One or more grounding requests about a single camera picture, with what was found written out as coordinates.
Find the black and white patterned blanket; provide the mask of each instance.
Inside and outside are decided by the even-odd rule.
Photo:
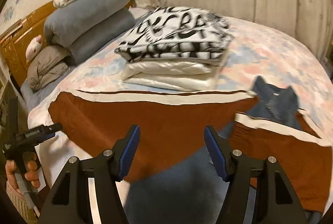
[[[189,7],[156,9],[115,49],[128,62],[187,60],[216,65],[233,39],[227,20]]]

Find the plush toy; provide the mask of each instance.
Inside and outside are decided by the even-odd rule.
[[[43,41],[41,35],[38,35],[31,40],[27,47],[27,50],[25,51],[25,58],[27,59],[27,63],[31,62],[35,58],[35,56],[37,56],[39,51],[42,49],[42,43]]]

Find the gray bedsheet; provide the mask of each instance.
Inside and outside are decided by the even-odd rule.
[[[151,12],[147,13],[146,15],[137,18],[135,20],[135,26],[139,25],[147,16],[149,16],[151,14]],[[107,47],[109,44],[111,44],[112,42],[114,42],[115,40],[117,40],[118,38],[120,38],[121,36],[123,36],[127,31],[125,31],[124,33],[120,34],[119,36],[117,36],[116,38],[112,39],[111,41],[109,41],[106,45],[104,45],[102,48],[100,48],[96,53],[98,53],[99,51],[103,50],[105,47]],[[58,79],[56,79],[55,81],[49,83],[49,85],[47,85],[45,88],[39,90],[39,91],[33,91],[29,85],[27,80],[25,80],[21,86],[21,92],[23,94],[24,100],[26,101],[27,107],[28,107],[28,111],[30,112],[32,109],[34,109],[36,106],[38,106],[47,96],[50,95],[50,93],[56,88],[56,86],[66,77],[68,76],[76,67],[78,66],[71,66],[69,68],[69,70],[62,75],[61,77],[59,77]]]

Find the floral bedsheet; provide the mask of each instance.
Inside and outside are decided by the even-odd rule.
[[[307,47],[278,30],[236,18],[228,19],[231,24],[230,32],[235,39],[230,44],[228,63],[219,74],[216,89],[249,89],[257,75],[281,88],[290,85],[299,96],[300,108],[308,112],[310,118],[333,143],[333,84]],[[122,83],[120,76],[125,60],[113,52],[121,40],[120,38],[111,43],[61,81],[56,89],[29,113],[29,127],[52,123],[48,107],[61,91],[177,92]],[[36,149],[43,167],[49,168],[44,170],[49,184],[54,183],[69,157],[90,157],[62,132],[58,132],[55,139],[44,142]]]

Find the gray handle grip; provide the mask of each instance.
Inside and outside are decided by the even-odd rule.
[[[33,160],[33,153],[32,152],[24,152],[23,155],[23,162],[24,165],[26,167],[26,170],[28,170],[27,168],[27,164],[29,161]],[[29,209],[32,209],[35,207],[35,204],[33,203],[31,197],[30,197],[30,193],[37,193],[37,188],[33,187],[31,182],[28,181],[25,177],[24,174],[21,174],[20,171],[18,169],[16,169],[14,171],[14,175],[17,181],[17,185],[19,187],[19,189],[22,192],[22,195],[24,196],[24,199],[28,205]]]

